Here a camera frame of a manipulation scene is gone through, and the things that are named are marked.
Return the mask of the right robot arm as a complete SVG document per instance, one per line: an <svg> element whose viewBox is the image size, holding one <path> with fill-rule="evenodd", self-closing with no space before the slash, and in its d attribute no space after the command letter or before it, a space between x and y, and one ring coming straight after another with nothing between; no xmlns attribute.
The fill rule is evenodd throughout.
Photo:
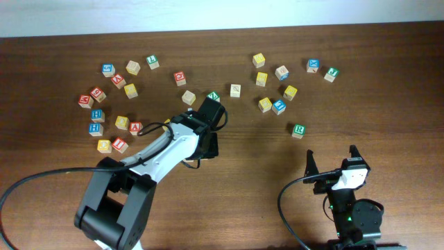
<svg viewBox="0 0 444 250"><path fill-rule="evenodd" d="M366 184L370 166L355 145L349 152L350 157L343 159L338 169L320 173L313 151L308 150L303 183L313 183L314 194L325 194L330 203L338 238L327 242L329 249L376 249L384 207L355 197L355 191Z"/></svg>

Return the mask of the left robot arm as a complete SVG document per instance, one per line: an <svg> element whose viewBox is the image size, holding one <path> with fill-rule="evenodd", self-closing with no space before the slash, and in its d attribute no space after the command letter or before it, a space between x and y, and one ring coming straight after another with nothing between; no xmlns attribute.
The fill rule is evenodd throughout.
<svg viewBox="0 0 444 250"><path fill-rule="evenodd" d="M206 98L198 110L145 126L140 136L166 130L133 156L98 163L75 214L75 227L102 249L141 249L157 184L179 163L217 157L219 122L227 120L225 107Z"/></svg>

